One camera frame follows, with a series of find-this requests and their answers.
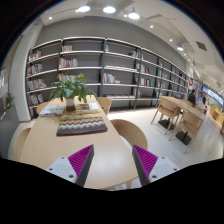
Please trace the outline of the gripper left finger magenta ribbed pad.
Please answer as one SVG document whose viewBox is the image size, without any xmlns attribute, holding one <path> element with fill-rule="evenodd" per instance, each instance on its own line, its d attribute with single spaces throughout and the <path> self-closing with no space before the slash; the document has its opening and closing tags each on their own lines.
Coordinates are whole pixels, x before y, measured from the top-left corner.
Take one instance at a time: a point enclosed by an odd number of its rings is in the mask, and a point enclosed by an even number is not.
<svg viewBox="0 0 224 224">
<path fill-rule="evenodd" d="M 61 156 L 47 171 L 83 187 L 94 156 L 94 145 L 89 145 L 69 157 Z"/>
</svg>

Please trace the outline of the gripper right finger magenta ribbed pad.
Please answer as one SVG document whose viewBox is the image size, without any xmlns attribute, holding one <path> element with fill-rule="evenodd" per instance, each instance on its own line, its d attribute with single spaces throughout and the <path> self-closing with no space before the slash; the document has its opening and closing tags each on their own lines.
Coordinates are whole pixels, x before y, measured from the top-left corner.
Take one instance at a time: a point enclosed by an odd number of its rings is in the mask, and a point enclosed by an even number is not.
<svg viewBox="0 0 224 224">
<path fill-rule="evenodd" d="M 142 186 L 148 185 L 179 170 L 167 157 L 157 157 L 137 145 L 132 147 L 132 155 Z"/>
</svg>

